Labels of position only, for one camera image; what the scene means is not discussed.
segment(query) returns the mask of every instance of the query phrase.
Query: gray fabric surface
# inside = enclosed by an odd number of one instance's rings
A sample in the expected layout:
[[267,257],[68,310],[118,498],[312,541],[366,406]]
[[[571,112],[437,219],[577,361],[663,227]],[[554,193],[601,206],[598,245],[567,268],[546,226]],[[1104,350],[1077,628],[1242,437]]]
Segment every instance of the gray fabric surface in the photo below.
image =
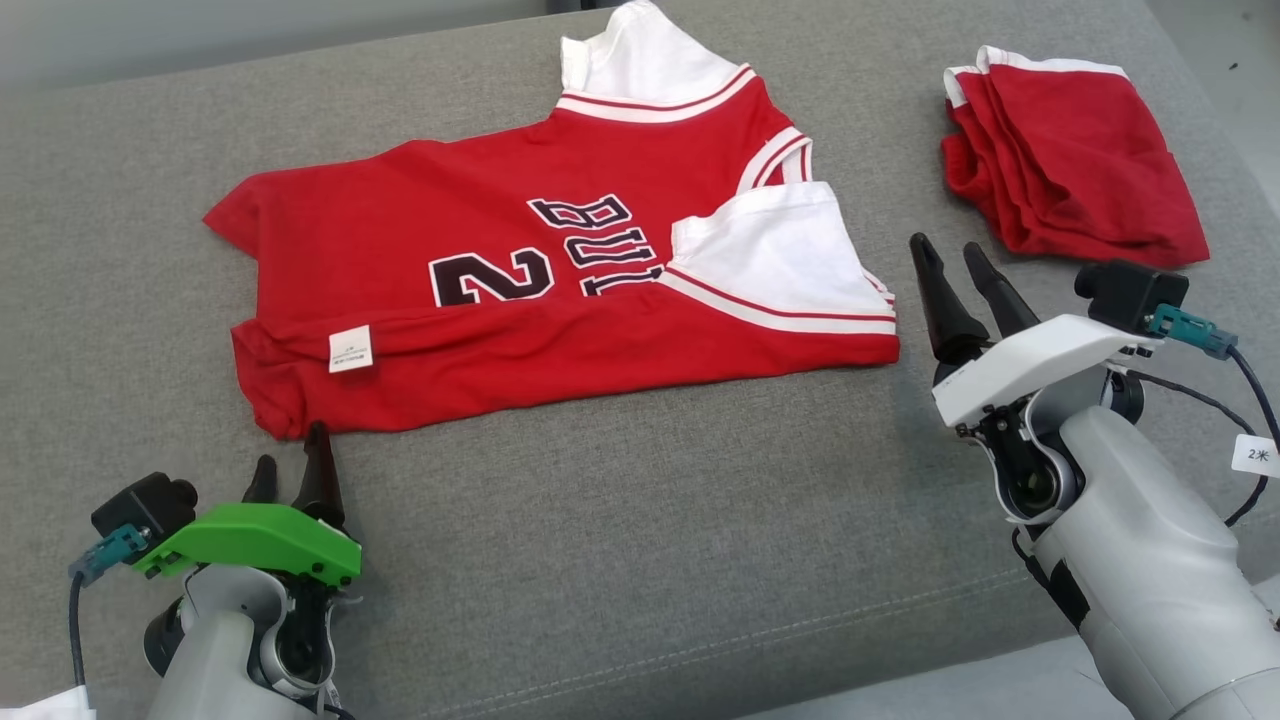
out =
[[[1069,633],[1009,550],[982,455],[929,405],[906,252],[925,231],[959,269],[964,242],[991,243],[945,192],[938,152],[942,68],[983,42],[1126,68],[1215,255],[1190,272],[1188,307],[1242,332],[1280,388],[1277,341],[1249,323],[1280,305],[1280,222],[1140,0],[666,6],[751,61],[817,140],[859,252],[899,293],[902,361],[337,438],[367,566],[365,603],[337,620],[338,682],[362,720],[731,717]],[[236,386],[228,328],[253,313],[253,261],[201,215],[255,172],[536,120],[557,95],[557,37],[604,19],[3,104],[0,706],[70,683],[64,569],[96,538],[101,501],[152,469],[195,480],[202,507],[237,500],[260,452],[300,469]],[[996,258],[1043,314],[1083,310],[1073,264]],[[1257,418],[1228,365],[1187,348],[1152,365]],[[1212,410],[1152,389],[1142,427],[1224,514],[1252,487],[1226,470],[1234,430]],[[1239,529],[1253,579],[1280,570],[1265,552],[1277,515],[1272,493]],[[138,648],[177,593],[124,571],[86,592],[104,719],[142,716],[157,679],[119,648]]]

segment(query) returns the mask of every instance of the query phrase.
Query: red and white stripe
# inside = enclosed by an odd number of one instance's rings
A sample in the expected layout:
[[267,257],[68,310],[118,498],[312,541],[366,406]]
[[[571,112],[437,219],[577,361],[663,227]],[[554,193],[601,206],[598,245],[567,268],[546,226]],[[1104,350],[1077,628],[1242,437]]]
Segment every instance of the red and white stripe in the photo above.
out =
[[831,334],[895,334],[891,310],[865,313],[788,313],[736,297],[671,264],[658,282],[740,320],[774,331]]
[[756,78],[750,65],[742,65],[719,90],[700,100],[687,102],[637,102],[588,92],[564,91],[556,106],[562,110],[627,123],[673,123],[686,120],[723,105]]
[[809,182],[813,140],[794,127],[769,138],[742,169],[737,181],[737,193],[763,187],[773,170],[782,165],[782,182]]

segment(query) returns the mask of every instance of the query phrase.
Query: white label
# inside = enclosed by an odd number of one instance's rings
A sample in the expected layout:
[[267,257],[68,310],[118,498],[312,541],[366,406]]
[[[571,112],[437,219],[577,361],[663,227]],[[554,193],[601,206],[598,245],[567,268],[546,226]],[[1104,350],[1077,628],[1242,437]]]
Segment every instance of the white label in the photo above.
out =
[[372,364],[374,346],[369,341],[369,325],[329,336],[330,373],[367,368]]
[[1275,441],[1257,436],[1235,436],[1231,469],[1253,475],[1280,478],[1280,457],[1276,457]]

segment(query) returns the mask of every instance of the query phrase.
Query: cable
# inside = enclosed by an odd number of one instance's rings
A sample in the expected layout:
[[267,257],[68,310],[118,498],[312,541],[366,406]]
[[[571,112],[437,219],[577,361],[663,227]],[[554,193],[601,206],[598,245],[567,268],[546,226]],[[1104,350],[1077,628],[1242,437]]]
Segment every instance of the cable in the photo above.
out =
[[1240,372],[1244,373],[1244,379],[1249,382],[1249,387],[1253,388],[1253,395],[1258,398],[1258,405],[1262,406],[1262,418],[1267,421],[1267,432],[1271,433],[1271,439],[1280,442],[1280,424],[1276,423],[1276,414],[1271,410],[1271,401],[1267,400],[1267,391],[1262,389],[1262,382],[1258,377],[1253,374],[1253,368],[1249,366],[1249,361],[1244,359],[1244,355],[1233,345],[1226,348],[1228,356],[1235,360],[1235,364],[1240,366]]
[[72,678],[76,687],[84,684],[84,655],[79,644],[79,589],[84,584],[84,573],[72,578],[72,597],[67,602],[67,629],[72,637]]
[[1014,552],[1018,553],[1018,557],[1023,562],[1030,562],[1030,560],[1032,560],[1030,556],[1028,556],[1025,552],[1023,552],[1023,546],[1018,544],[1018,528],[1014,528],[1012,542],[1014,542]]
[[[1233,347],[1231,351],[1229,351],[1228,354],[1231,355],[1234,351],[1235,351],[1235,348]],[[1249,369],[1249,374],[1252,374],[1252,373],[1253,373],[1253,369],[1251,368]],[[1156,384],[1156,386],[1171,389],[1174,392],[1180,392],[1183,395],[1187,395],[1187,396],[1194,397],[1196,400],[1199,400],[1204,405],[1208,405],[1211,407],[1217,407],[1224,415],[1226,415],[1228,418],[1230,418],[1230,420],[1233,423],[1235,423],[1236,425],[1239,425],[1240,429],[1243,429],[1245,433],[1248,433],[1251,436],[1257,434],[1257,433],[1253,432],[1253,425],[1251,425],[1238,413],[1235,413],[1234,410],[1231,410],[1226,405],[1222,405],[1217,400],[1215,400],[1215,398],[1204,395],[1203,392],[1192,389],[1192,388],[1189,388],[1189,387],[1187,387],[1187,386],[1184,386],[1181,383],[1175,383],[1172,380],[1166,380],[1164,378],[1157,378],[1156,375],[1148,375],[1147,373],[1143,373],[1142,370],[1132,370],[1132,369],[1126,368],[1125,369],[1125,375],[1128,375],[1130,378],[1134,378],[1137,380],[1146,380],[1146,382],[1148,382],[1151,384]],[[1261,392],[1261,386],[1258,387],[1258,392]],[[1266,410],[1263,410],[1263,414],[1270,413],[1271,405],[1266,404],[1265,407],[1266,407]],[[1272,421],[1275,420],[1274,415],[1271,416],[1271,420]],[[1253,486],[1253,492],[1249,493],[1249,497],[1235,510],[1235,512],[1231,512],[1231,515],[1228,516],[1226,520],[1224,520],[1224,523],[1226,524],[1226,527],[1228,528],[1235,527],[1235,524],[1240,521],[1240,518],[1244,518],[1251,510],[1253,510],[1253,506],[1258,503],[1258,498],[1262,497],[1262,493],[1266,489],[1267,489],[1267,477],[1266,475],[1258,475],[1258,483],[1256,486]]]
[[[1249,361],[1244,359],[1244,355],[1233,345],[1226,348],[1226,355],[1235,360],[1235,364],[1244,373],[1244,379],[1248,380],[1249,387],[1253,389],[1254,397],[1258,398],[1258,406],[1262,407],[1262,418],[1267,423],[1267,432],[1271,433],[1272,442],[1280,442],[1280,424],[1276,423],[1275,410],[1271,409],[1271,401],[1267,400],[1267,391],[1262,388],[1262,382],[1258,380],[1258,375],[1254,374],[1253,368],[1249,366]],[[1226,527],[1231,527],[1244,516],[1245,512],[1253,510],[1253,506],[1258,503],[1258,498],[1262,497],[1262,491],[1267,489],[1267,477],[1262,475],[1258,478],[1257,487],[1253,488],[1253,495],[1244,501],[1244,505],[1239,510],[1231,514],[1226,520]]]
[[1244,432],[1249,433],[1251,436],[1256,434],[1253,432],[1253,425],[1251,425],[1244,418],[1242,418],[1240,415],[1238,415],[1234,410],[1231,410],[1226,405],[1222,405],[1217,400],[1213,400],[1212,397],[1204,395],[1203,392],[1192,389],[1192,388],[1189,388],[1189,387],[1187,387],[1187,386],[1184,386],[1181,383],[1175,383],[1172,380],[1166,380],[1164,378],[1157,378],[1156,375],[1148,375],[1147,373],[1143,373],[1140,370],[1130,370],[1130,369],[1126,368],[1125,369],[1125,375],[1128,375],[1130,378],[1134,378],[1134,379],[1144,380],[1144,382],[1148,382],[1151,384],[1156,384],[1156,386],[1160,386],[1160,387],[1164,387],[1164,388],[1169,388],[1169,389],[1171,389],[1174,392],[1180,392],[1183,395],[1189,395],[1190,397],[1194,397],[1196,400],[1199,400],[1204,405],[1210,405],[1212,407],[1217,407],[1233,423],[1235,423],[1236,425],[1239,425],[1240,429],[1243,429]]
[[338,720],[356,720],[355,715],[347,712],[346,710],[343,710],[343,708],[340,708],[340,707],[338,707],[335,705],[326,705],[326,706],[324,706],[324,711],[325,712],[332,712],[332,714],[337,715]]

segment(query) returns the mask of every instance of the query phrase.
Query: folded clothing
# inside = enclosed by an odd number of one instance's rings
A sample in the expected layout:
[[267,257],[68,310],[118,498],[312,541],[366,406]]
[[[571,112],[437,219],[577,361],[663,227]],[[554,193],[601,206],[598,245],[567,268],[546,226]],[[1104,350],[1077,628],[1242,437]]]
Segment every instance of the folded clothing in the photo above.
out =
[[1014,252],[1208,259],[1178,163],[1121,68],[983,46],[942,83],[961,131],[942,141],[947,187]]

